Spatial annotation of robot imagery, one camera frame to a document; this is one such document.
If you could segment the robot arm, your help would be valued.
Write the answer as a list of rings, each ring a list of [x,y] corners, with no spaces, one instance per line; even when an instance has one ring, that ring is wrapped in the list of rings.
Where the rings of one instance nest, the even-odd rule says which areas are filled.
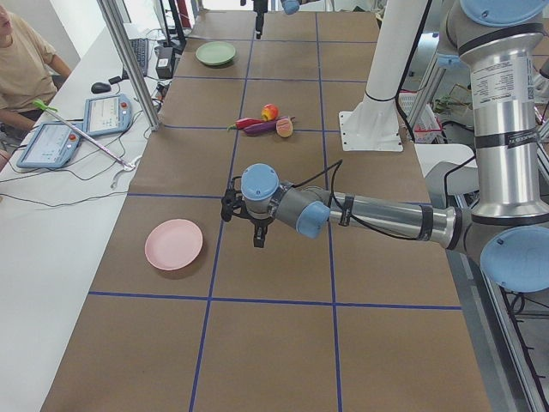
[[[532,65],[545,7],[543,1],[443,4],[439,45],[470,70],[475,147],[421,144],[416,151],[432,196],[477,192],[474,206],[435,209],[323,190],[282,181],[272,167],[255,164],[227,187],[222,219],[251,221],[258,247],[276,220],[310,238],[335,221],[431,241],[468,256],[502,288],[546,289],[548,206],[540,198]]]
[[[253,0],[253,11],[256,13],[255,35],[260,39],[263,33],[265,14],[268,12],[268,0]],[[301,5],[307,4],[305,0],[281,0],[281,6],[286,15],[292,15],[299,11]]]

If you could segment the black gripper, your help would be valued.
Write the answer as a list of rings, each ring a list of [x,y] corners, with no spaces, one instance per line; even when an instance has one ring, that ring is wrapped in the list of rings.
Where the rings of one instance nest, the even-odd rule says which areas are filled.
[[[221,199],[220,217],[229,222],[233,217],[250,221],[254,224],[253,246],[263,248],[267,227],[274,221],[271,216],[254,217],[248,212],[242,191],[235,188],[236,179],[231,179]]]
[[[241,7],[245,7],[248,2],[248,0],[240,0],[239,5]],[[268,0],[250,0],[250,2],[252,4],[253,11],[256,12],[256,39],[260,39],[263,31],[263,13],[268,12]]]

